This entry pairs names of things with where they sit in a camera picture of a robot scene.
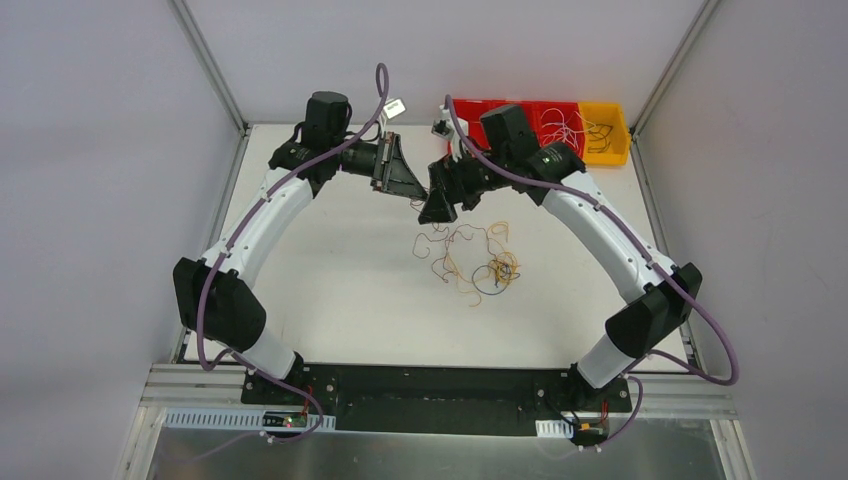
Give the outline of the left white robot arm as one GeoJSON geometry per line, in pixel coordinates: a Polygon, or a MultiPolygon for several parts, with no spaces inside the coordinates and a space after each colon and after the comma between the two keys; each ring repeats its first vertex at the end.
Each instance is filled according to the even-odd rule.
{"type": "Polygon", "coordinates": [[[379,193],[426,199],[403,156],[400,135],[385,126],[395,105],[383,103],[372,122],[378,135],[367,140],[348,129],[352,108],[345,95],[313,93],[304,120],[273,152],[250,206],[199,259],[182,258],[174,267],[182,325],[199,342],[216,342],[268,374],[266,389],[281,404],[304,394],[305,378],[293,370],[302,359],[272,333],[253,293],[256,279],[285,229],[339,171],[368,178],[379,193]]]}

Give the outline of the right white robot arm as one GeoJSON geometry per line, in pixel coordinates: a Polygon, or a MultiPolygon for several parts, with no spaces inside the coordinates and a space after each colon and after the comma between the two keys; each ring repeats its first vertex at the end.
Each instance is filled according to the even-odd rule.
{"type": "Polygon", "coordinates": [[[605,199],[585,163],[566,144],[542,146],[524,110],[507,104],[486,112],[488,149],[466,133],[453,107],[443,105],[434,135],[450,152],[428,167],[429,193],[421,224],[452,223],[484,193],[510,187],[562,222],[594,256],[625,306],[605,323],[592,349],[570,367],[569,400],[583,410],[607,397],[607,385],[677,330],[702,283],[691,263],[677,265],[631,229],[605,199]]]}

